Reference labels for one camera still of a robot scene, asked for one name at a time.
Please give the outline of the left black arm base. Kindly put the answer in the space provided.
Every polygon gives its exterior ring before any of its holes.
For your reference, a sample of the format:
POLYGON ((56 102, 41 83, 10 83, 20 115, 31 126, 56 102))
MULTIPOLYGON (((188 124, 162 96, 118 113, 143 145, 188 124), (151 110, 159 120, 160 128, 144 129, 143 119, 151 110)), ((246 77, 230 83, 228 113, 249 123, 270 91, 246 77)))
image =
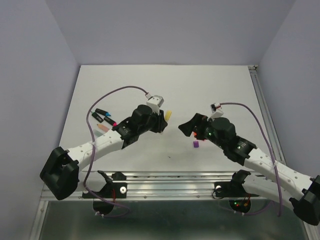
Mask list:
POLYGON ((115 172, 110 176, 98 170, 95 176, 100 179, 89 181, 93 189, 82 192, 84 199, 93 200, 92 208, 97 216, 102 218, 119 218, 128 215, 129 207, 117 202, 127 197, 127 177, 122 172, 115 172))

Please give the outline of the translucent highlighter orange ink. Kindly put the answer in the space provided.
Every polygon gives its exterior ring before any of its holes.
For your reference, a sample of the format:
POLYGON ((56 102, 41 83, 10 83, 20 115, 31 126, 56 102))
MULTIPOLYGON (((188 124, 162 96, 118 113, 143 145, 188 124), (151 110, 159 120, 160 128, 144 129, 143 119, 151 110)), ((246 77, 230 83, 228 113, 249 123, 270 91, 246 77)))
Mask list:
POLYGON ((105 132, 105 133, 110 130, 107 126, 105 126, 105 125, 103 125, 103 124, 101 124, 101 123, 98 123, 98 124, 97 124, 97 127, 98 127, 100 130, 102 130, 103 132, 105 132))

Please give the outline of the yellow translucent highlighter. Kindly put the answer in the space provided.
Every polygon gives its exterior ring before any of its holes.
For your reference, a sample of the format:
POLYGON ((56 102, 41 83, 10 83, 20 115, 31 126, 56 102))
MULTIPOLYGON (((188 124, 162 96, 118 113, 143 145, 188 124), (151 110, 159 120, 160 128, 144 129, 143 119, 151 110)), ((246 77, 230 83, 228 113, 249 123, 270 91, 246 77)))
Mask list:
POLYGON ((167 110, 165 115, 164 115, 164 120, 166 122, 168 122, 170 120, 171 115, 172 115, 172 111, 171 110, 167 110))

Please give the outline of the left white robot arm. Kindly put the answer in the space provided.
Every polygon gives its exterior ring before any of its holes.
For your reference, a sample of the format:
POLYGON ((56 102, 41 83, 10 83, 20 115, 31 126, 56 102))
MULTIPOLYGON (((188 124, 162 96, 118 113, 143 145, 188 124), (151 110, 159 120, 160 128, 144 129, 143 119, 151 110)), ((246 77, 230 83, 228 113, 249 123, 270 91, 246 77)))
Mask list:
POLYGON ((56 147, 50 153, 40 178, 57 200, 64 200, 80 186, 80 172, 93 161, 137 142, 146 132, 162 133, 168 126, 162 109, 154 112, 141 104, 107 133, 77 147, 64 150, 56 147))

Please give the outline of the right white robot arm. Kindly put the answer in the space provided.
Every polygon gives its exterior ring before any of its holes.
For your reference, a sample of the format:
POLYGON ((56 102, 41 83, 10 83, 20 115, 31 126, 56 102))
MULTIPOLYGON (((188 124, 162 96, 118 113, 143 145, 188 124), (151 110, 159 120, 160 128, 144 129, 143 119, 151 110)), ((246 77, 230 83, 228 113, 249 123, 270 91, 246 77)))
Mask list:
POLYGON ((231 161, 254 170, 277 186, 286 190, 291 197, 289 202, 297 217, 310 225, 320 223, 320 178, 311 177, 273 161, 252 142, 240 137, 235 126, 224 117, 214 120, 199 113, 178 127, 189 137, 192 133, 200 140, 211 141, 220 147, 223 154, 231 161))

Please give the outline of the translucent highlighter mint green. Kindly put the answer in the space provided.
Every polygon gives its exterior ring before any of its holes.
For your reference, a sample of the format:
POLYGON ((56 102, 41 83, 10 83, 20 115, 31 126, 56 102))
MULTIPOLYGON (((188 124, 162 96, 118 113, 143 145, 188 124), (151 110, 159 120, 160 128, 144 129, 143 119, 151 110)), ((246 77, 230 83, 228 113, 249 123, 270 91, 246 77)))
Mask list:
POLYGON ((103 132, 101 132, 101 131, 99 131, 99 130, 96 130, 96 129, 93 130, 93 134, 94 134, 94 136, 97 137, 97 138, 104 135, 103 132))

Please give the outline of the purple highlighter cap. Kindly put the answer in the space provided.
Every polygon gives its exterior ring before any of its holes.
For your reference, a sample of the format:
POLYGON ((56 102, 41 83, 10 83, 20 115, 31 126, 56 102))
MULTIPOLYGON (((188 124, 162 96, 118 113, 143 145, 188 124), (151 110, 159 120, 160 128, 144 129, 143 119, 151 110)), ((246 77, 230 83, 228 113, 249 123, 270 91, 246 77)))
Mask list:
POLYGON ((198 141, 193 141, 193 147, 198 148, 199 147, 199 142, 198 141))

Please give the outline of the black highlighter pink cap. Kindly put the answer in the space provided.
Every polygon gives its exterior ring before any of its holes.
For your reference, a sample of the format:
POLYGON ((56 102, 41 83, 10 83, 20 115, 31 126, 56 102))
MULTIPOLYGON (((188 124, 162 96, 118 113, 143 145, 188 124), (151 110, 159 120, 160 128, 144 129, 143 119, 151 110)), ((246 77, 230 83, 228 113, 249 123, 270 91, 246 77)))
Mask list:
POLYGON ((111 126, 116 126, 117 125, 117 123, 114 121, 114 120, 112 120, 110 117, 108 117, 108 116, 105 116, 104 118, 104 121, 106 121, 109 125, 111 125, 111 126))

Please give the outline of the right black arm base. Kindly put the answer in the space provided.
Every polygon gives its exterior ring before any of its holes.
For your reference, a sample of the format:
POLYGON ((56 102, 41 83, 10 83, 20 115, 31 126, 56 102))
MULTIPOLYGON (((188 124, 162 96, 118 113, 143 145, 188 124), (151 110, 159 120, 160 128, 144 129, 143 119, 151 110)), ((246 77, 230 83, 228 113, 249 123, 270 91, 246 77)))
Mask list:
POLYGON ((229 198, 229 206, 231 209, 239 214, 245 216, 253 216, 254 213, 249 213, 251 209, 251 197, 258 197, 259 195, 247 192, 243 184, 245 180, 252 174, 246 170, 239 170, 232 175, 230 181, 218 181, 214 183, 212 198, 221 200, 229 198))

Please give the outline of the black highlighter green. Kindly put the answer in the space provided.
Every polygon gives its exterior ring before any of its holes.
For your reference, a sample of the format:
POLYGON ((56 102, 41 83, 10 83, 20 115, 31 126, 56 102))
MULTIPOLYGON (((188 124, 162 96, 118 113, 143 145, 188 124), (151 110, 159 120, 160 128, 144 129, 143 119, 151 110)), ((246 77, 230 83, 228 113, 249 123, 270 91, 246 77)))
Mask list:
POLYGON ((103 119, 101 116, 99 116, 99 114, 96 113, 96 112, 91 112, 91 116, 92 116, 95 120, 97 120, 99 123, 102 123, 102 122, 104 121, 104 119, 103 119))

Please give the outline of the black highlighter blue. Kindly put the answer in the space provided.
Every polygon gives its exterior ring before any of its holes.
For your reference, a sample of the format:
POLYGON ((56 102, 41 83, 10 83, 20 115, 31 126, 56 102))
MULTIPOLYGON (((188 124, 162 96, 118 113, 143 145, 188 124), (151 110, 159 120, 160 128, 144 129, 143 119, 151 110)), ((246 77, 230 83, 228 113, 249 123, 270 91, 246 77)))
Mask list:
POLYGON ((97 114, 101 114, 101 115, 106 116, 106 117, 110 117, 111 116, 111 114, 108 111, 102 110, 100 108, 96 108, 95 112, 97 114))

